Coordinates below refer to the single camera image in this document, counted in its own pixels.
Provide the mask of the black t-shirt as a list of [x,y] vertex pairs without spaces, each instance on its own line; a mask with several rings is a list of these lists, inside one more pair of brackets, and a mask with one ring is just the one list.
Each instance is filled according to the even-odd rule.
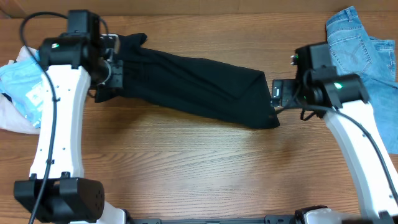
[[123,61],[123,88],[99,89],[95,102],[117,96],[141,98],[253,129],[279,126],[264,72],[143,48],[144,33],[122,35],[119,40],[116,58]]

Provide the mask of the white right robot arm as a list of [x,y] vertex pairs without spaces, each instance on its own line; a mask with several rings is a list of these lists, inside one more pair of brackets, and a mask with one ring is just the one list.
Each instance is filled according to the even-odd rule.
[[294,79],[272,82],[271,105],[317,116],[336,139],[358,195],[360,215],[324,205],[301,208],[291,223],[397,223],[397,171],[379,135],[369,94],[356,73],[338,75],[327,43],[295,50]]

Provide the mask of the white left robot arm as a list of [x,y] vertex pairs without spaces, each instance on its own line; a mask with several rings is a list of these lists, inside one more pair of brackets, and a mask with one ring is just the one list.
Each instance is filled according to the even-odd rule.
[[101,182],[86,179],[81,155],[85,100],[90,90],[123,88],[120,41],[105,21],[71,10],[67,31],[47,38],[34,61],[42,69],[43,111],[29,178],[14,184],[14,198],[42,223],[129,223],[127,211],[105,200]]

